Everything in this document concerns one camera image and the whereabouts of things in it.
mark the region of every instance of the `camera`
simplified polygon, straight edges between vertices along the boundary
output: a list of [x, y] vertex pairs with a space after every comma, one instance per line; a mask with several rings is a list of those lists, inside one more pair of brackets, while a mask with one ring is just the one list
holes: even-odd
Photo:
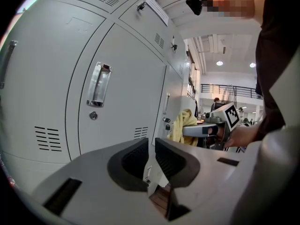
[[186, 0], [186, 4], [192, 9], [194, 14], [200, 15], [202, 11], [202, 2], [200, 0]]

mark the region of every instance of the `lock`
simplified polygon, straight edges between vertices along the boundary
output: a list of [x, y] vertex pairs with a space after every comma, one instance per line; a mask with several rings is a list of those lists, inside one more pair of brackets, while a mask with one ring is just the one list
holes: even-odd
[[146, 2], [139, 3], [138, 5], [136, 5], [136, 10], [138, 11], [143, 10], [146, 4], [147, 4]]
[[89, 116], [90, 116], [90, 119], [96, 120], [98, 117], [98, 114], [95, 111], [93, 111], [93, 112], [89, 113]]
[[172, 46], [171, 46], [171, 48], [173, 49], [173, 51], [174, 51], [174, 52], [176, 52], [177, 45], [176, 45], [176, 44], [174, 44], [174, 45], [172, 45]]
[[171, 120], [169, 118], [163, 118], [163, 121], [169, 123]]

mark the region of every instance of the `person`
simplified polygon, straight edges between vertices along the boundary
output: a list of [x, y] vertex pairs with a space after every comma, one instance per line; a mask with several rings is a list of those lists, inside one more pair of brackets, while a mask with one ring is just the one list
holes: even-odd
[[242, 107], [240, 107], [240, 108], [238, 109], [238, 114], [239, 114], [239, 117], [240, 117], [240, 121], [242, 121], [242, 120], [243, 120], [243, 117], [244, 117], [244, 110], [243, 110]]
[[215, 99], [214, 99], [214, 103], [211, 105], [211, 108], [210, 108], [210, 111], [212, 112], [212, 111], [214, 111], [215, 110], [215, 103], [216, 102], [219, 102], [220, 101], [220, 99], [218, 98], [218, 97], [216, 97]]
[[284, 124], [283, 116], [270, 94], [270, 88], [280, 77], [295, 54], [299, 43], [299, 28], [290, 11], [298, 0], [202, 0], [208, 11], [223, 12], [224, 16], [254, 19], [262, 30], [259, 34], [255, 59], [257, 72], [256, 93], [263, 96], [263, 120], [253, 126], [237, 127], [225, 147], [248, 146], [262, 140]]

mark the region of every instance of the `label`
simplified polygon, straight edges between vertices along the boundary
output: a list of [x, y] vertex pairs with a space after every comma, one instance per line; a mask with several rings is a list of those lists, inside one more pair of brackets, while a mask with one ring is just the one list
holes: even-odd
[[169, 16], [160, 7], [160, 5], [155, 0], [146, 0], [148, 6], [160, 17], [160, 19], [168, 26]]

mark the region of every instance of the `floor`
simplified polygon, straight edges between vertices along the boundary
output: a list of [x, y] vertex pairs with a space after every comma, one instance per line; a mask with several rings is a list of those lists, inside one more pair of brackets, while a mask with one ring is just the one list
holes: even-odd
[[156, 189], [155, 193], [149, 197], [154, 206], [161, 212], [164, 217], [167, 213], [169, 195], [170, 185], [167, 185], [165, 187], [158, 186], [158, 189]]

